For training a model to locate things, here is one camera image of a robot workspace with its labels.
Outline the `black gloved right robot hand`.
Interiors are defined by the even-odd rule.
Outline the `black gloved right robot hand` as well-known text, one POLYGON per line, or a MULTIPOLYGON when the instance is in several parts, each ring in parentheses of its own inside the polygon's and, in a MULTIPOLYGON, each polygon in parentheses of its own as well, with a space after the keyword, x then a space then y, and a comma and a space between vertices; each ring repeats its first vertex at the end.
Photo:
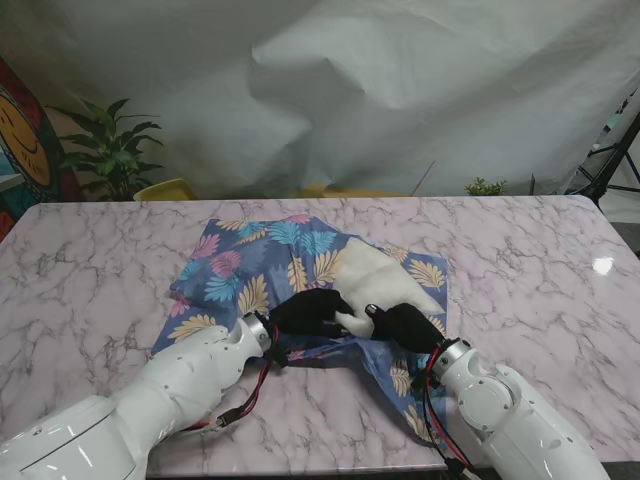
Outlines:
POLYGON ((444 335, 415 306, 401 303, 388 310, 369 304, 365 313, 373 321, 372 339, 396 342, 414 353, 430 354, 444 341, 444 335))

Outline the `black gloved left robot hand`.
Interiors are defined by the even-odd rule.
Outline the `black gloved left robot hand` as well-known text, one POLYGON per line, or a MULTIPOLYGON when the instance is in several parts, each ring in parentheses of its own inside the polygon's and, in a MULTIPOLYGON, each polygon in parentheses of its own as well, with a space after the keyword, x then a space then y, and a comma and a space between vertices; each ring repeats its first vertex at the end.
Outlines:
POLYGON ((332 289, 314 288, 296 293, 269 312, 269 319, 287 334, 335 339, 342 335, 337 313, 354 313, 351 306, 332 289))

